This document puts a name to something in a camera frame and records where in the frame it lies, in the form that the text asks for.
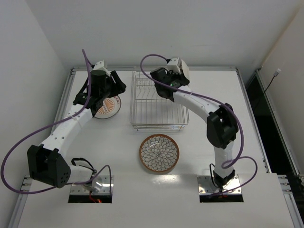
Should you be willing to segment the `white plate with orange sunburst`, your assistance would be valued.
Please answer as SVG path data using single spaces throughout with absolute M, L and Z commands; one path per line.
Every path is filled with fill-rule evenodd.
M 121 108 L 122 102 L 120 97 L 114 96 L 112 98 L 106 98 L 103 106 L 95 114 L 97 119 L 108 119 L 116 115 Z

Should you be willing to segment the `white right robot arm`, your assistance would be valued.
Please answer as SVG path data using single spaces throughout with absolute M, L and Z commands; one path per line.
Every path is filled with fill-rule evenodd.
M 213 182 L 216 187 L 223 189 L 235 176 L 233 166 L 222 167 L 222 164 L 232 162 L 233 144 L 238 132 L 235 118 L 222 105 L 195 96 L 189 88 L 189 79 L 183 73 L 171 73 L 160 67 L 151 71 L 150 75 L 158 81 L 155 88 L 160 97 L 183 105 L 207 124 L 207 139 L 213 145 L 215 154 Z

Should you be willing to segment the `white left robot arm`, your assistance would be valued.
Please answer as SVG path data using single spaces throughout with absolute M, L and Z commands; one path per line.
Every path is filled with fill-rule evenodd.
M 89 181 L 92 168 L 69 165 L 65 160 L 69 146 L 84 125 L 103 106 L 104 100 L 122 94 L 126 85 L 116 71 L 92 70 L 87 88 L 76 96 L 68 111 L 67 121 L 61 122 L 40 145 L 32 145 L 27 151 L 30 177 L 55 188 L 68 183 Z

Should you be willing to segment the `floral plate with orange rim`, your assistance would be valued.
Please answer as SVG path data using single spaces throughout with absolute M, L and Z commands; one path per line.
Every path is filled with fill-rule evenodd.
M 145 138 L 139 147 L 141 164 L 149 171 L 165 173 L 178 163 L 180 150 L 177 143 L 164 134 L 153 134 Z

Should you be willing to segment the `silver wire dish rack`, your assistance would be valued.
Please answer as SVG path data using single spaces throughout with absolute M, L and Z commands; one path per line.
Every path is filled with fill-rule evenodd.
M 130 123 L 134 129 L 181 131 L 189 120 L 187 108 L 161 98 L 153 81 L 139 70 L 133 71 Z

